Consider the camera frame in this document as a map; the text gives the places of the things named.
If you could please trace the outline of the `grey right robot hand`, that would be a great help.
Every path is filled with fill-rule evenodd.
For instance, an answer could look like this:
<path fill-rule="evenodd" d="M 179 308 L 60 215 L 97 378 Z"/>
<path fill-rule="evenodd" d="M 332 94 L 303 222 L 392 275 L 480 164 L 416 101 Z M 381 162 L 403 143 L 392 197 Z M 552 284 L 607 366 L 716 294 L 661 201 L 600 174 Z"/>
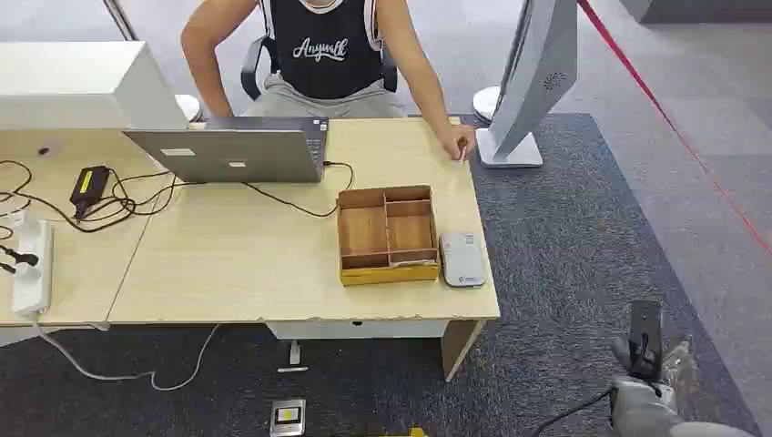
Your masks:
<path fill-rule="evenodd" d="M 612 379 L 611 425 L 615 436 L 670 436 L 685 420 L 676 406 L 676 385 L 682 370 L 693 365 L 692 343 L 685 337 L 666 352 L 617 338 L 611 352 L 625 369 Z"/>

